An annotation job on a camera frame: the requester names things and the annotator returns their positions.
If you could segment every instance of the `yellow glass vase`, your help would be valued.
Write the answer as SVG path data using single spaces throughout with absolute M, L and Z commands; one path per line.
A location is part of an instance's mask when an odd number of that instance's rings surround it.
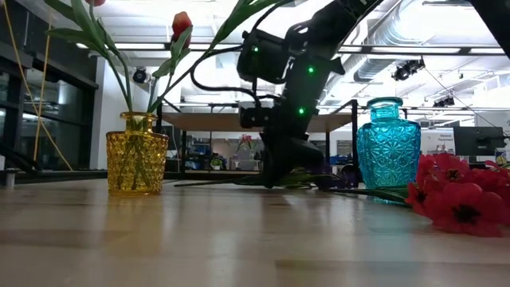
M 108 193 L 110 195 L 157 195 L 163 184 L 168 137 L 152 132 L 156 116 L 123 112 L 126 131 L 106 135 Z

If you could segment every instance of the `computer screen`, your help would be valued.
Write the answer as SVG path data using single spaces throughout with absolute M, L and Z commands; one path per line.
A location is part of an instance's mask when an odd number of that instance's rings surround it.
M 504 147 L 503 128 L 453 127 L 456 155 L 495 155 Z

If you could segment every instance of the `black robotic arm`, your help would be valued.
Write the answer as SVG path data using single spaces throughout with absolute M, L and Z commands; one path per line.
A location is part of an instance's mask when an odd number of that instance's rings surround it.
M 322 153 L 306 133 L 318 114 L 320 95 L 330 72 L 344 74 L 340 59 L 331 60 L 351 31 L 383 0 L 334 0 L 312 19 L 292 26 L 281 39 L 258 29 L 245 33 L 237 71 L 241 79 L 285 83 L 272 108 L 240 108 L 241 126 L 263 127 L 262 175 L 272 187 L 295 167 L 320 167 Z M 510 56 L 510 4 L 505 0 L 471 0 L 503 50 Z

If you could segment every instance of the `wooden table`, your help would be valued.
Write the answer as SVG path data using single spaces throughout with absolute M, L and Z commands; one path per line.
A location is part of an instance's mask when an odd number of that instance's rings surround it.
M 0 285 L 508 286 L 510 238 L 442 234 L 411 210 L 314 191 L 105 180 L 0 191 Z
M 165 112 L 163 120 L 188 132 L 261 132 L 260 128 L 242 128 L 239 115 L 233 113 Z M 307 132 L 333 132 L 350 122 L 350 114 L 313 116 Z

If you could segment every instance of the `spotlight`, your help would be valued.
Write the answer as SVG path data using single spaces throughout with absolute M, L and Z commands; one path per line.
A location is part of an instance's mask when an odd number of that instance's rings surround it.
M 446 106 L 453 106 L 455 105 L 455 100 L 453 100 L 452 96 L 449 96 L 445 99 L 445 105 Z
M 133 81 L 138 84 L 146 84 L 151 80 L 151 74 L 147 73 L 146 67 L 136 67 L 136 72 L 133 74 Z
M 433 108 L 445 108 L 455 105 L 455 100 L 452 96 L 448 96 L 445 99 L 437 100 L 433 103 Z
M 395 81 L 405 81 L 409 79 L 410 76 L 414 75 L 425 68 L 425 62 L 423 61 L 423 57 L 420 60 L 410 60 L 406 61 L 404 64 L 400 64 L 397 66 L 397 70 L 391 75 L 391 77 Z

